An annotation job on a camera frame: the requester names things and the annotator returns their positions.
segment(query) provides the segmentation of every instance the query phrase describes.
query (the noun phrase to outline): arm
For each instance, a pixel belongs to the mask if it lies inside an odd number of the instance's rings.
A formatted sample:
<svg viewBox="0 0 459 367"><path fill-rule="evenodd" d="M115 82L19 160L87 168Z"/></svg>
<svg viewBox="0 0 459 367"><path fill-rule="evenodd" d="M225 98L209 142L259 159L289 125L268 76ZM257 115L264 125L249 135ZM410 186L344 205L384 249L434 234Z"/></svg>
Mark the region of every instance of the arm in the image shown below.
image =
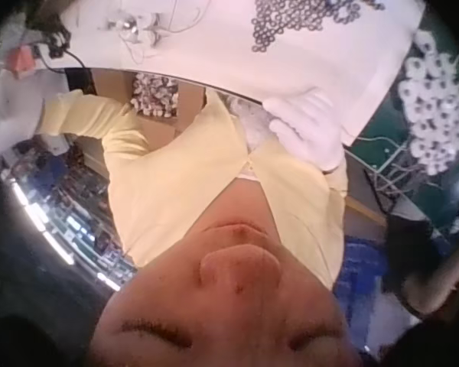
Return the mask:
<svg viewBox="0 0 459 367"><path fill-rule="evenodd" d="M284 148L300 161L313 164L327 181L329 192L323 217L322 251L331 278L337 278L343 260L343 213L347 195L347 166L340 141L340 124L334 118L333 103L319 89L288 98L264 101L264 108L276 117L270 129Z"/></svg>
<svg viewBox="0 0 459 367"><path fill-rule="evenodd" d="M146 155L148 142L135 112L127 105L80 91L46 103L38 134L75 134L102 139L109 172L123 162Z"/></svg>
<svg viewBox="0 0 459 367"><path fill-rule="evenodd" d="M403 284L408 303L423 315L438 310L459 282L459 248L424 281L415 274Z"/></svg>

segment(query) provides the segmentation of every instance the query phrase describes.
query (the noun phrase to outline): sleeve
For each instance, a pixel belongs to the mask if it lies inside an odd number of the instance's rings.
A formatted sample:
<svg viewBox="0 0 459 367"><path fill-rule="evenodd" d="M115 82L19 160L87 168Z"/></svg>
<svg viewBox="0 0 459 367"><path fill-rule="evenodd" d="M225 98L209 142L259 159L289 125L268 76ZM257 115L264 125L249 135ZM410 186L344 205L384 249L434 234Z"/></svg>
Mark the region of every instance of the sleeve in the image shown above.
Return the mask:
<svg viewBox="0 0 459 367"><path fill-rule="evenodd" d="M79 90L46 103L37 133L102 139L110 174L122 163L149 152L141 123L130 106L108 98L84 96Z"/></svg>
<svg viewBox="0 0 459 367"><path fill-rule="evenodd" d="M343 244L343 215L345 213L345 197L348 191L347 163L345 158L338 168L324 175L330 194L327 205L327 223L329 243ZM343 262L344 245L327 246L327 258L336 259L329 264L329 271L335 281L340 273Z"/></svg>

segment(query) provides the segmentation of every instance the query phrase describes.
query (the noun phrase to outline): green surface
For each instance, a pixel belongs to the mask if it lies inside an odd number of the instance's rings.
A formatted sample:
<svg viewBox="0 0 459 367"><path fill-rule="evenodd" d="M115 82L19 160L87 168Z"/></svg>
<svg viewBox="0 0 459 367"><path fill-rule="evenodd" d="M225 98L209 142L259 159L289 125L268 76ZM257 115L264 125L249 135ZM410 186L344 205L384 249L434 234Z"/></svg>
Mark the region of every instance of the green surface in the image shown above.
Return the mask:
<svg viewBox="0 0 459 367"><path fill-rule="evenodd" d="M439 52L459 55L459 46L436 14L427 10L420 28L433 33ZM415 55L418 55L418 51L412 47L407 57ZM402 69L376 114L361 133L361 137L384 136L392 139L397 145L408 141L407 121L403 115L401 101L396 94L397 83L404 78ZM391 154L394 154L396 147L387 141L356 141L349 150L369 166L379 169ZM447 235L459 213L459 154L449 171L439 174L432 181L440 185L441 189L422 184L418 190L407 195L429 217L434 226ZM404 182L398 184L400 190L403 184Z"/></svg>

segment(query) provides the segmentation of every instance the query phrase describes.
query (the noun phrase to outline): nose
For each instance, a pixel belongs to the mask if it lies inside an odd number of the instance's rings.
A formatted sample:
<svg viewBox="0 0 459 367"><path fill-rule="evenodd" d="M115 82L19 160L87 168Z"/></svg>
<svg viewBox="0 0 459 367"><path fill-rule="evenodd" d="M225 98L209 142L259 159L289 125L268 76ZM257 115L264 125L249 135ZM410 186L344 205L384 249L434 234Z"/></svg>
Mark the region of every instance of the nose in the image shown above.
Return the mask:
<svg viewBox="0 0 459 367"><path fill-rule="evenodd" d="M207 254L200 262L203 287L227 295L273 292L282 276L278 259L263 248L237 245Z"/></svg>

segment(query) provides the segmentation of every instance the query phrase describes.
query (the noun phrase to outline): gloved hand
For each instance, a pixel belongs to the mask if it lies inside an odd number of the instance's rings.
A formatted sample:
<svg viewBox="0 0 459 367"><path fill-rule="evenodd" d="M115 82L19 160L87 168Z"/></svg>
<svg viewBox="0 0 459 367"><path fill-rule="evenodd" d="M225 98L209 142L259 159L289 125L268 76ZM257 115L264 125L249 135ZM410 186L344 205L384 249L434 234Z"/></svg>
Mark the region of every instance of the gloved hand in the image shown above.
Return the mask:
<svg viewBox="0 0 459 367"><path fill-rule="evenodd" d="M290 154L324 172L340 165L345 156L340 124L323 91L315 88L298 96L270 98L263 108L276 117L270 130Z"/></svg>
<svg viewBox="0 0 459 367"><path fill-rule="evenodd" d="M67 91L64 75L44 70L22 80L9 71L0 74L0 154L32 138L44 100Z"/></svg>

